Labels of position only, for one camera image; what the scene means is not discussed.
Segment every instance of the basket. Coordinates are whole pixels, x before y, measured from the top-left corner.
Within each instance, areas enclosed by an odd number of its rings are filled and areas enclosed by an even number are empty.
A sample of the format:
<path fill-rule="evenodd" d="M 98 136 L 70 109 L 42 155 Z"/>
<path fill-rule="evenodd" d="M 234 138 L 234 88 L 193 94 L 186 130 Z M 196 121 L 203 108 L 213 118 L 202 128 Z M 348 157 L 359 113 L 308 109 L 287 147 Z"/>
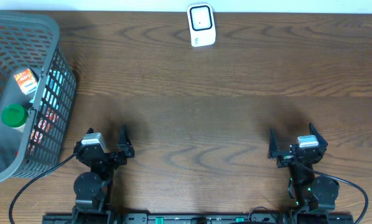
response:
<path fill-rule="evenodd" d="M 77 87 L 59 33 L 47 16 L 0 11 L 0 117 L 8 105 L 30 105 L 22 133 L 0 119 L 0 182 L 35 177 L 58 161 Z M 14 79 L 26 68 L 39 78 L 35 94 L 23 94 Z"/>

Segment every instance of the wooden table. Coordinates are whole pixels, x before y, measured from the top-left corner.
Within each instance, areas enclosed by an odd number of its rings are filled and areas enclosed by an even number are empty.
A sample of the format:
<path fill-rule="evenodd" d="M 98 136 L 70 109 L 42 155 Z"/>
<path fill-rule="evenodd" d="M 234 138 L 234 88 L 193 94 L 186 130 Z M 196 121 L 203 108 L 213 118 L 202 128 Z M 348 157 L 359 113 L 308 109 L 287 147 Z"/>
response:
<path fill-rule="evenodd" d="M 61 160 L 89 127 L 110 150 L 129 127 L 136 157 L 116 173 L 120 211 L 294 206 L 288 170 L 266 159 L 269 127 L 295 143 L 313 122 L 329 143 L 315 169 L 362 186 L 362 223 L 372 223 L 372 15 L 216 13 L 216 43 L 192 48 L 186 13 L 39 13 L 58 22 L 80 74 Z M 87 170 L 73 159 L 31 185 L 15 221 L 71 212 L 73 182 Z M 0 223 L 27 181 L 0 184 Z M 363 202 L 341 184 L 336 211 L 356 219 Z"/>

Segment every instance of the white background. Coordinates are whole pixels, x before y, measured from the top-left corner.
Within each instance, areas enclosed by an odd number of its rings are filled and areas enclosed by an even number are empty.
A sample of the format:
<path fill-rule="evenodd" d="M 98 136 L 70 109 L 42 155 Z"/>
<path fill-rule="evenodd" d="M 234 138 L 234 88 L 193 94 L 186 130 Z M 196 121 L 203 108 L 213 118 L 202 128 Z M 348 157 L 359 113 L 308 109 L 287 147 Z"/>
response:
<path fill-rule="evenodd" d="M 207 0 L 215 12 L 371 13 L 372 0 Z M 0 0 L 0 9 L 185 12 L 193 0 Z"/>

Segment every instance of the thin wire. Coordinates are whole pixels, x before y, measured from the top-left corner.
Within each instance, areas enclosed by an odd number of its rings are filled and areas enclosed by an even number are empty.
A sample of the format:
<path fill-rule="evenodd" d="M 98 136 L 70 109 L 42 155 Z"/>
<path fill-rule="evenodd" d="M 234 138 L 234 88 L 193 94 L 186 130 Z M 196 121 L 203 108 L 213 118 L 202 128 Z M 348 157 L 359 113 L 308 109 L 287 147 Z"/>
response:
<path fill-rule="evenodd" d="M 44 177 L 46 176 L 47 174 L 49 174 L 50 172 L 56 170 L 57 168 L 61 167 L 62 165 L 64 165 L 66 162 L 68 162 L 70 159 L 72 159 L 74 156 L 76 155 L 76 153 L 72 154 L 71 156 L 69 156 L 67 159 L 65 159 L 63 162 L 57 164 L 56 166 L 50 168 L 49 170 L 41 173 L 40 175 L 38 175 L 37 177 L 34 177 L 34 179 L 30 180 L 30 182 L 28 182 L 23 188 L 20 189 L 20 191 L 16 194 L 16 196 L 13 198 L 13 201 L 11 203 L 11 206 L 9 207 L 9 220 L 11 221 L 11 224 L 15 224 L 14 223 L 14 220 L 13 220 L 13 207 L 14 207 L 14 204 L 16 203 L 16 200 L 19 198 L 20 194 L 23 193 L 23 191 L 28 188 L 32 183 L 34 183 L 36 180 L 38 180 L 39 178 L 41 177 Z"/>
<path fill-rule="evenodd" d="M 316 171 L 316 170 L 309 169 L 308 167 L 306 167 L 302 163 L 300 163 L 297 159 L 295 161 L 296 161 L 297 165 L 301 166 L 303 169 L 305 169 L 305 170 L 307 170 L 311 173 L 321 175 L 323 177 L 327 177 L 327 178 L 330 178 L 330 179 L 333 179 L 333 180 L 336 180 L 336 181 L 339 181 L 339 182 L 343 182 L 345 184 L 348 184 L 348 185 L 360 190 L 360 192 L 363 194 L 363 196 L 365 196 L 365 206 L 363 207 L 363 211 L 361 212 L 359 218 L 356 220 L 355 224 L 358 224 L 363 219 L 364 215 L 366 214 L 367 208 L 368 208 L 368 196 L 367 196 L 367 193 L 365 192 L 365 190 L 363 190 L 359 185 L 354 184 L 350 181 L 341 179 L 339 177 L 334 177 L 332 175 L 324 174 L 324 173 Z"/>
<path fill-rule="evenodd" d="M 251 217 L 251 216 L 253 215 L 254 211 L 257 210 L 257 209 L 259 209 L 259 208 L 264 208 L 264 209 L 266 209 L 267 211 L 269 211 L 269 209 L 265 208 L 264 206 L 258 206 L 258 207 L 255 207 L 255 208 L 252 209 L 252 210 L 250 211 L 250 213 L 248 214 L 248 220 L 249 220 L 249 221 L 252 222 L 252 220 L 251 220 L 252 217 Z M 276 218 L 273 216 L 273 214 L 272 214 L 271 212 L 269 212 L 269 214 L 274 218 L 274 221 L 276 221 Z"/>

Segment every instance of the green lid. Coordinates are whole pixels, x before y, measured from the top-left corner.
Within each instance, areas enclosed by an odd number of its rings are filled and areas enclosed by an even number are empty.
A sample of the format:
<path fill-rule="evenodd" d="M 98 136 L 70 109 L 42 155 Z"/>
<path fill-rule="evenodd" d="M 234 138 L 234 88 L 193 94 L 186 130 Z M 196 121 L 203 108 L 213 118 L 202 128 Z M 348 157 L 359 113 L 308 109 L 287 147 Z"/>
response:
<path fill-rule="evenodd" d="M 21 105 L 9 105 L 1 114 L 2 122 L 9 127 L 18 128 L 26 123 L 29 112 Z"/>

